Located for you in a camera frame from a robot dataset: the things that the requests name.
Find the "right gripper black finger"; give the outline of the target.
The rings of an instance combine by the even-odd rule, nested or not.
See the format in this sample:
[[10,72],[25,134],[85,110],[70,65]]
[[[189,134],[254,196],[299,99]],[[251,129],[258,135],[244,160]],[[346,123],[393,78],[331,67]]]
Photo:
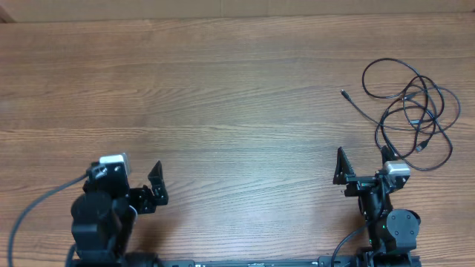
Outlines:
[[386,163],[388,161],[396,161],[397,160],[397,155],[393,152],[393,150],[386,145],[381,147],[381,160],[383,163]]
[[356,176],[347,155],[342,147],[337,150],[337,163],[332,183],[334,185],[346,185]]

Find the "thin black cable silver plugs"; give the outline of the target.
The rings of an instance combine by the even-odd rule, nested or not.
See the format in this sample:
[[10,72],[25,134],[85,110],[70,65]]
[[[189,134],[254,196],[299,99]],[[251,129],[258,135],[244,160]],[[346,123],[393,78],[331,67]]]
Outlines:
[[[367,71],[375,64],[379,62],[395,62],[400,65],[405,66],[408,68],[412,73],[413,73],[413,78],[405,85],[403,89],[401,89],[398,93],[393,94],[393,95],[378,95],[372,93],[371,90],[368,89],[366,82],[365,82],[365,76]],[[424,115],[422,118],[416,123],[417,125],[422,124],[422,123],[428,123],[429,125],[437,125],[439,117],[443,114],[443,111],[445,109],[445,98],[442,93],[443,88],[438,86],[432,79],[430,79],[427,76],[423,76],[420,72],[418,72],[417,69],[412,67],[406,62],[403,62],[402,60],[399,59],[394,59],[394,58],[381,58],[381,59],[376,59],[373,62],[369,63],[368,66],[363,70],[363,73],[361,75],[361,85],[364,90],[364,92],[375,99],[393,99],[393,103],[397,103],[398,101],[402,102],[403,107],[401,111],[406,113],[407,107],[405,106],[405,102],[412,102],[413,105],[411,105],[411,108],[420,108],[424,112]],[[441,108],[438,109],[434,100],[432,99],[432,96],[430,95],[430,90],[435,90],[439,94],[439,98],[441,101]],[[419,102],[414,102],[413,97],[417,96],[418,94],[424,94],[425,95],[425,103],[423,105],[420,105]]]

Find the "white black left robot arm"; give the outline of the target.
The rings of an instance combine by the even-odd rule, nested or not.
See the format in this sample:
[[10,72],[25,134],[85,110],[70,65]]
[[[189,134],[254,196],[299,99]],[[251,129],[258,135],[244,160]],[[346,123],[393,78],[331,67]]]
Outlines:
[[127,245],[141,214],[168,204],[163,167],[158,161],[148,174],[150,186],[131,188],[126,159],[92,162],[82,189],[71,206],[71,246],[66,266],[149,266],[162,263],[155,253],[131,252]]

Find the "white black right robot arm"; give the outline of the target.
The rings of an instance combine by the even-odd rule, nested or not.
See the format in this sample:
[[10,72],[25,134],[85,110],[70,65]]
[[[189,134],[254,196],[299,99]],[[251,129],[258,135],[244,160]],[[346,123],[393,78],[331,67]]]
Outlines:
[[410,255],[416,249],[420,216],[411,210],[395,209],[390,194],[402,189],[410,178],[406,162],[382,153],[382,167],[372,176],[358,176],[342,147],[337,150],[333,183],[344,185],[346,197],[357,197],[365,225],[346,236],[334,250],[331,263],[349,239],[368,231],[370,246],[360,248],[353,266],[416,266],[419,259]]

